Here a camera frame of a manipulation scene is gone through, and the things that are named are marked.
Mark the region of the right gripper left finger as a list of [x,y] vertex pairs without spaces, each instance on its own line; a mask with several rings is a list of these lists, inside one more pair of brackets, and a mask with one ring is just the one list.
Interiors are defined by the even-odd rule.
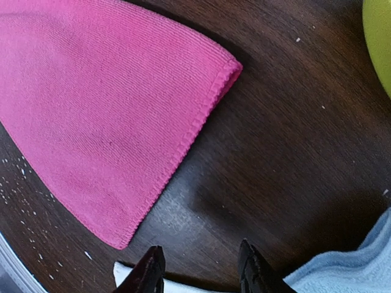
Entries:
[[113,293],[163,293],[165,270],[162,246],[151,246]]

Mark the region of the pink towel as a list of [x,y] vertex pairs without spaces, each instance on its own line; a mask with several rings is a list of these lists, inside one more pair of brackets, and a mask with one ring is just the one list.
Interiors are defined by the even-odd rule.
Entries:
[[54,196],[119,250],[242,69],[129,2],[1,2],[1,123]]

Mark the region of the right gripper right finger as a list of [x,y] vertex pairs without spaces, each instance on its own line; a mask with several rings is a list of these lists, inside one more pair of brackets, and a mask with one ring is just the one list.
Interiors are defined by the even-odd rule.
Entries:
[[238,273],[240,293],[295,293],[247,239],[239,248]]

